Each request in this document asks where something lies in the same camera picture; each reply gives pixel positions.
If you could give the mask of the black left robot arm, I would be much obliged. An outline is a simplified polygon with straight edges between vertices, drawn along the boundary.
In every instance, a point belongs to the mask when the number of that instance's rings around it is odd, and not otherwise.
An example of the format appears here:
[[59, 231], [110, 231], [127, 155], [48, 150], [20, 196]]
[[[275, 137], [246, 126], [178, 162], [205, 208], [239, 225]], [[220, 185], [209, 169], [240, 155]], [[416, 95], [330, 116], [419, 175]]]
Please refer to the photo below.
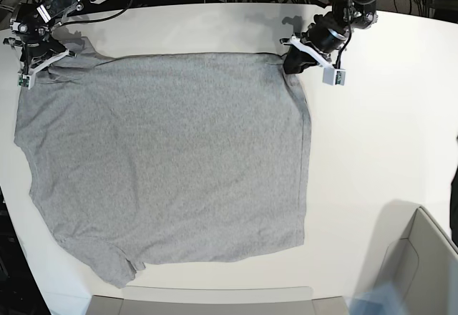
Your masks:
[[355, 29], [368, 29], [377, 20], [376, 0], [329, 0], [331, 10], [316, 14], [306, 31], [283, 38], [289, 47], [283, 61], [285, 74], [300, 74], [309, 67], [322, 67], [323, 80], [343, 84], [344, 50]]

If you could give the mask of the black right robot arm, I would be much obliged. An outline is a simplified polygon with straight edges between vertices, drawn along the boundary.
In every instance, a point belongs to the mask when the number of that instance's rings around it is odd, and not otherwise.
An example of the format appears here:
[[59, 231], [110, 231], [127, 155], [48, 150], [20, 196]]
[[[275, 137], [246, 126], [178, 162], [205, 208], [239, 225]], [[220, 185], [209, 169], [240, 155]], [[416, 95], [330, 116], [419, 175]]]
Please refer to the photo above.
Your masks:
[[[21, 72], [30, 73], [33, 66], [61, 54], [66, 48], [51, 33], [66, 24], [66, 17], [84, 7], [84, 0], [41, 0], [38, 4], [19, 4], [10, 18], [10, 28], [15, 39], [5, 39], [4, 43], [13, 48], [21, 48]], [[107, 0], [88, 0], [91, 4], [101, 4]]]

